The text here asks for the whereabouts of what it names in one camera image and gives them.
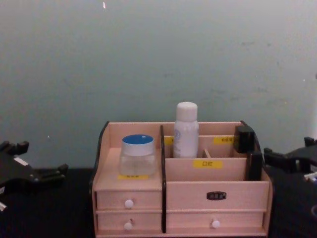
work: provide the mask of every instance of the black table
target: black table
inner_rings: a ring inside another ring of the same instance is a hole
[[[92,238],[88,203],[91,169],[70,169],[60,188],[37,195],[11,194],[1,199],[8,206],[0,213],[0,238]],[[303,175],[287,175],[271,168],[275,181],[275,213],[270,238],[317,238],[317,187]]]

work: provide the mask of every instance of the drawer knob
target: drawer knob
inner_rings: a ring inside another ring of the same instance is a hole
[[[134,205],[134,202],[133,202],[131,199],[126,200],[126,201],[124,202],[125,208],[132,208],[133,205]]]
[[[211,223],[212,228],[219,228],[220,227],[220,221],[213,220]]]
[[[132,223],[131,223],[131,220],[129,221],[129,222],[127,222],[126,224],[124,224],[124,226],[123,226],[123,228],[125,229],[125,230],[131,230],[132,228],[133,228],[133,225],[132,225]]]

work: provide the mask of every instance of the drawer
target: drawer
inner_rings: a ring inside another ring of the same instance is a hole
[[[167,182],[167,210],[258,210],[266,211],[269,182]],[[207,199],[209,192],[225,192],[222,200]]]
[[[98,213],[99,230],[122,230],[126,223],[132,224],[131,230],[160,230],[161,213]]]
[[[167,228],[262,227],[263,212],[254,213],[168,213]]]
[[[161,209],[160,191],[98,191],[97,209],[127,209],[126,201],[132,200],[133,209]]]

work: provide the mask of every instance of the white bottle cap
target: white bottle cap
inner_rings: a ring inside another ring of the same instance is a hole
[[[154,153],[154,139],[149,135],[129,135],[122,139],[122,153],[130,156],[145,156]]]
[[[177,104],[176,120],[180,121],[196,121],[197,120],[197,104],[191,102],[182,102]]]

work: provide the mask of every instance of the label sticker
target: label sticker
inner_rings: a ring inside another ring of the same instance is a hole
[[[194,160],[194,168],[221,169],[222,161],[220,160]]]
[[[172,145],[174,143],[174,136],[164,136],[165,145]]]
[[[20,163],[20,164],[23,165],[23,166],[28,165],[27,162],[25,162],[24,160],[20,159],[19,157],[14,158],[14,160],[15,160],[16,162]]]
[[[213,139],[214,144],[227,144],[227,143],[233,143],[234,141],[234,135],[230,136],[217,136]]]
[[[118,175],[118,179],[148,179],[148,175]]]

